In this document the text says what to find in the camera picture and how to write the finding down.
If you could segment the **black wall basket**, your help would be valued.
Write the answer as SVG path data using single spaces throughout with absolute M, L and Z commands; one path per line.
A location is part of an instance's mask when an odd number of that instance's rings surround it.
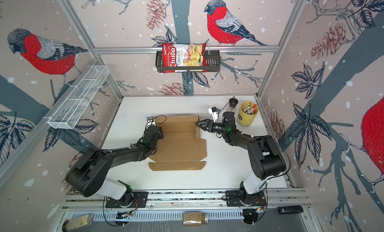
M 162 52 L 157 51 L 155 66 L 159 73 L 165 73 L 166 71 L 173 72 L 219 72 L 221 67 L 220 51 L 219 50 L 208 50 L 204 53 L 206 60 L 206 66 L 195 66 L 195 67 L 165 67 L 162 58 Z

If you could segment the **brown grain glass jar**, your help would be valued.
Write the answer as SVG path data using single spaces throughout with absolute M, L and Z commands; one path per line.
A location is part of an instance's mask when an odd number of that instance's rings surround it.
M 202 226 L 208 223 L 208 217 L 202 212 L 183 213 L 183 226 Z

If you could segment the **black remote device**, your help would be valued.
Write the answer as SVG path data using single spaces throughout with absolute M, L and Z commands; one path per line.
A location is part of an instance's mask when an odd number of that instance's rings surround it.
M 283 214 L 294 215 L 294 214 L 300 214 L 304 212 L 303 207 L 299 205 L 278 207 L 277 209 L 280 215 L 283 215 Z

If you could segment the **yellow pen cup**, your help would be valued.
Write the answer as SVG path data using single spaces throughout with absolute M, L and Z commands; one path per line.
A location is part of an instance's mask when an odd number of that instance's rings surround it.
M 254 102 L 242 103 L 237 115 L 238 124 L 242 127 L 249 127 L 253 123 L 258 111 L 259 111 L 259 108 L 256 103 Z

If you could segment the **black lid spice shaker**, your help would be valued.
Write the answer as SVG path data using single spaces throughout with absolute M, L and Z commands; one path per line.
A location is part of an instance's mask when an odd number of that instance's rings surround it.
M 238 104 L 238 100 L 235 96 L 233 96 L 230 100 L 229 100 L 229 111 L 230 112 L 234 112 L 236 110 L 236 106 Z

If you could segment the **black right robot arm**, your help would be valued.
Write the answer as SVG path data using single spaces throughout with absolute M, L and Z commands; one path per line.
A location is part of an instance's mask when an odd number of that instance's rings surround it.
M 265 207 L 267 201 L 262 199 L 269 180 L 281 176 L 287 168 L 282 152 L 273 137 L 253 136 L 238 130 L 235 114 L 229 111 L 223 114 L 221 123 L 205 119 L 196 122 L 195 125 L 204 131 L 221 135 L 231 146 L 247 150 L 252 173 L 240 183 L 238 190 L 240 202 L 245 206 L 258 203 Z

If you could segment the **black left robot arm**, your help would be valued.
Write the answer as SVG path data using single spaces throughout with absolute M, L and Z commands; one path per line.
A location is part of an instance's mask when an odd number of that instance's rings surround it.
M 125 148 L 112 150 L 90 149 L 67 172 L 65 181 L 84 197 L 100 195 L 115 201 L 117 206 L 126 208 L 138 200 L 133 189 L 120 180 L 107 177 L 111 168 L 119 165 L 140 162 L 157 151 L 157 143 L 163 139 L 163 131 L 153 119 L 145 126 L 142 137 Z

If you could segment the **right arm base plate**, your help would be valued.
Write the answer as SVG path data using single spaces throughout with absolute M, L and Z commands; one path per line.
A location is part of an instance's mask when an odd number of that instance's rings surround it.
M 267 198 L 264 192 L 253 195 L 241 194 L 239 191 L 225 191 L 225 201 L 228 207 L 265 207 Z

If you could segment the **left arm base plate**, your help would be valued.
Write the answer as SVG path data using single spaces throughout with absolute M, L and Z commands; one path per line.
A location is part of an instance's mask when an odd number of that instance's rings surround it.
M 145 208 L 148 195 L 148 192 L 128 192 L 125 193 L 119 200 L 108 197 L 105 207 L 107 209 Z

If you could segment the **red cassava chips bag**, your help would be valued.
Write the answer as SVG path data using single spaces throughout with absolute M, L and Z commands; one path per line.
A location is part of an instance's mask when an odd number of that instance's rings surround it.
M 206 44 L 162 44 L 163 67 L 207 66 L 204 57 Z

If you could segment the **brown cardboard box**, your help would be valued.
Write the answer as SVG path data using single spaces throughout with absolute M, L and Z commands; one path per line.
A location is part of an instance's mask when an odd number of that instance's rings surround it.
M 164 138 L 157 143 L 157 151 L 150 156 L 152 171 L 202 170 L 207 157 L 206 140 L 196 126 L 198 115 L 168 116 L 155 119 L 163 130 Z

